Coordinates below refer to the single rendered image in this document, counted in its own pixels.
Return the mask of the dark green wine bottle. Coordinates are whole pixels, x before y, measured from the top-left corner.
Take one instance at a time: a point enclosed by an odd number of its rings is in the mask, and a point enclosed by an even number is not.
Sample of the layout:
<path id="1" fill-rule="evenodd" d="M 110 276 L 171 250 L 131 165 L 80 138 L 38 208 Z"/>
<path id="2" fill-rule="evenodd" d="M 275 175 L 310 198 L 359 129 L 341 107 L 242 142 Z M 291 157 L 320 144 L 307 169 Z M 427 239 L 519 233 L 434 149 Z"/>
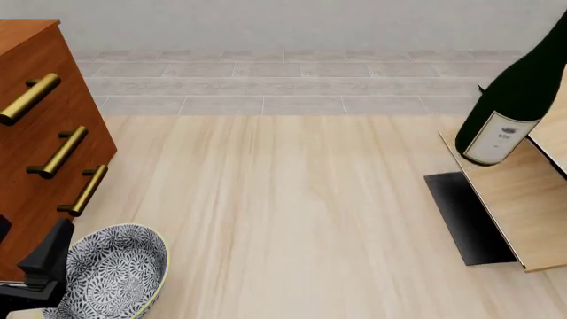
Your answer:
<path id="1" fill-rule="evenodd" d="M 531 51 L 481 93 L 454 140 L 467 161 L 504 161 L 548 113 L 567 65 L 567 10 Z"/>

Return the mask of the red-brown wooden cabinet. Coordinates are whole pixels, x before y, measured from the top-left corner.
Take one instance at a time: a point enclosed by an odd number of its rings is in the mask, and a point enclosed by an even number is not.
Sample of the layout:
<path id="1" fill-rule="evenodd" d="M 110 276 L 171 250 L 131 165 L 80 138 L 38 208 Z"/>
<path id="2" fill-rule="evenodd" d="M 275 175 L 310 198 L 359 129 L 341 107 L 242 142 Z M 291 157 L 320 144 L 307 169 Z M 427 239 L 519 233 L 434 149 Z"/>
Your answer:
<path id="1" fill-rule="evenodd" d="M 109 165 L 117 151 L 57 20 L 0 20 L 0 111 L 28 90 L 26 81 L 57 74 L 61 83 L 11 127 L 0 124 L 0 214 L 11 223 L 0 240 L 0 281 L 22 281 L 18 264 L 61 218 L 89 180 L 85 169 Z M 58 133 L 89 133 L 50 180 L 28 174 L 65 142 Z"/>

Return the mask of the black-and-white patterned bowl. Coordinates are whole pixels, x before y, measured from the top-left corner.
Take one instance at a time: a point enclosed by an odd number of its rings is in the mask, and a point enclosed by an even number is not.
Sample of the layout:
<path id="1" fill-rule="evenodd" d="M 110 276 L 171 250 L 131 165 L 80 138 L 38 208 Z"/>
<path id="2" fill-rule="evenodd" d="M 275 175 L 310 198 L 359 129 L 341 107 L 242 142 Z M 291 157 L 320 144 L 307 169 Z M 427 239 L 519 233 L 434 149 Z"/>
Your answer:
<path id="1" fill-rule="evenodd" d="M 162 236 L 124 223 L 81 238 L 68 252 L 66 294 L 43 319 L 143 319 L 160 296 L 170 265 Z"/>

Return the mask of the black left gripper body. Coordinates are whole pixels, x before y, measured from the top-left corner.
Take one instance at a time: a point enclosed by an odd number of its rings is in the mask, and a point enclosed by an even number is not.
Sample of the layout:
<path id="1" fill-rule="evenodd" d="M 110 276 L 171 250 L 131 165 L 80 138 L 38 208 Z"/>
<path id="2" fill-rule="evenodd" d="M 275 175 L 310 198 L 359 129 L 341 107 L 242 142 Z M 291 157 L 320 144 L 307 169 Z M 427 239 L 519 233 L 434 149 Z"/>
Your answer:
<path id="1" fill-rule="evenodd" d="M 0 310 L 58 307 L 66 294 L 66 280 L 48 278 L 45 284 L 0 281 Z"/>

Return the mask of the pale wood wine rack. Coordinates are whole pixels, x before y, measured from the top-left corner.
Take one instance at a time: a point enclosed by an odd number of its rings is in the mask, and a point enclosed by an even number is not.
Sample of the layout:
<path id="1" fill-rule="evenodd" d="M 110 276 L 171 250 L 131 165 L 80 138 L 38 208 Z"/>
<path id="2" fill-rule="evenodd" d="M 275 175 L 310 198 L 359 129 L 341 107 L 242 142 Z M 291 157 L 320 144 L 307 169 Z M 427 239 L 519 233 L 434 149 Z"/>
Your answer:
<path id="1" fill-rule="evenodd" d="M 501 164 L 477 167 L 454 148 L 461 114 L 432 114 L 457 165 L 424 180 L 465 265 L 518 262 L 526 273 L 567 269 L 567 176 L 525 139 Z"/>

